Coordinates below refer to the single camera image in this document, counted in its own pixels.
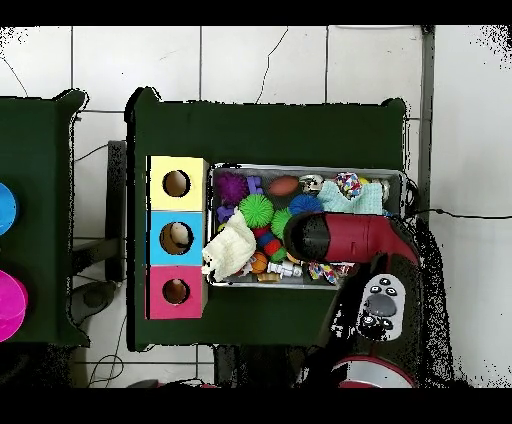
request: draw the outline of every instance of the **orange ball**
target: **orange ball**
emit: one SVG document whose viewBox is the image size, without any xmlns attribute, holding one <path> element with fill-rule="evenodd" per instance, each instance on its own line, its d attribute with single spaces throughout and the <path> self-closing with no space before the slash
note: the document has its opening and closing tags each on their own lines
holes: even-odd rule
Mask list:
<svg viewBox="0 0 512 424">
<path fill-rule="evenodd" d="M 254 252 L 251 258 L 251 266 L 253 274 L 260 274 L 267 269 L 268 259 L 261 252 Z"/>
</svg>

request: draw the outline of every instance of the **dark green surface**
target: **dark green surface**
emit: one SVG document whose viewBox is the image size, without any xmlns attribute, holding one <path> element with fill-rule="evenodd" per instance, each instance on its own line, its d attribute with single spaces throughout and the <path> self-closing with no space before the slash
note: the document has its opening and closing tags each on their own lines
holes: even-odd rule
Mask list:
<svg viewBox="0 0 512 424">
<path fill-rule="evenodd" d="M 0 237 L 0 269 L 22 281 L 29 296 L 12 342 L 88 344 L 66 312 L 69 130 L 84 100 L 79 91 L 54 100 L 0 98 L 0 181 L 15 193 L 20 209 L 16 224 Z"/>
<path fill-rule="evenodd" d="M 145 156 L 300 166 L 403 169 L 400 99 L 373 105 L 224 105 L 159 102 L 152 89 L 127 106 L 135 120 L 135 331 L 145 344 L 315 344 L 334 291 L 210 287 L 197 320 L 144 318 Z"/>
</svg>

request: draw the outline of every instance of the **white cloth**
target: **white cloth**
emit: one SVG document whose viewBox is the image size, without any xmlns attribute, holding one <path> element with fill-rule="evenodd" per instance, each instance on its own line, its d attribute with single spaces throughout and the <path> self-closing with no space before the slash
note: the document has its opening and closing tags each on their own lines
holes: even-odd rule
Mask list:
<svg viewBox="0 0 512 424">
<path fill-rule="evenodd" d="M 203 274 L 213 270 L 213 278 L 222 281 L 238 272 L 256 251 L 256 239 L 247 227 L 242 212 L 235 208 L 223 230 L 203 249 L 203 258 L 209 265 L 202 268 Z"/>
</svg>

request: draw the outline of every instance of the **plastic tray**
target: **plastic tray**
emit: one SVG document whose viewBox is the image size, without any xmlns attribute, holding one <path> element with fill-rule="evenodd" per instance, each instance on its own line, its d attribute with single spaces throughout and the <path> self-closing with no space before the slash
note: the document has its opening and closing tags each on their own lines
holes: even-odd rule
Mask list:
<svg viewBox="0 0 512 424">
<path fill-rule="evenodd" d="M 302 193 L 301 187 L 288 196 L 272 196 L 267 192 L 270 182 L 277 177 L 283 175 L 303 176 L 307 174 L 318 174 L 324 178 L 334 178 L 340 172 L 354 172 L 358 176 L 367 179 L 378 178 L 385 179 L 389 182 L 389 197 L 383 204 L 387 211 L 404 216 L 405 200 L 406 200 L 406 176 L 400 171 L 387 169 L 357 169 L 357 168 L 316 168 L 301 166 L 279 166 L 279 165 L 233 165 L 233 164 L 214 164 L 208 171 L 208 181 L 212 189 L 212 195 L 208 204 L 208 226 L 207 241 L 210 241 L 216 234 L 216 230 L 220 223 L 217 221 L 215 214 L 216 209 L 220 206 L 220 199 L 215 192 L 213 185 L 214 177 L 219 173 L 229 170 L 232 173 L 245 176 L 261 177 L 261 185 L 264 194 L 272 201 L 274 208 L 282 209 L 290 204 L 290 201 L 297 195 Z M 338 286 L 328 283 L 323 277 L 313 280 L 307 270 L 307 266 L 303 266 L 302 277 L 283 277 L 277 283 L 261 283 L 253 274 L 246 276 L 229 276 L 221 282 L 209 279 L 209 283 L 215 286 L 231 286 L 231 287 L 259 287 L 259 288 L 289 288 L 289 289 L 321 289 L 321 290 L 337 290 Z"/>
</svg>

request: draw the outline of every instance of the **blue circle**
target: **blue circle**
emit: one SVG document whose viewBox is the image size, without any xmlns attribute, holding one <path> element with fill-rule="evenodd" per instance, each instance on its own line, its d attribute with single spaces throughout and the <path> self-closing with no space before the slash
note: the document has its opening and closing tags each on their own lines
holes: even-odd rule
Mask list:
<svg viewBox="0 0 512 424">
<path fill-rule="evenodd" d="M 0 236 L 12 227 L 16 219 L 16 199 L 11 190 L 0 183 Z"/>
</svg>

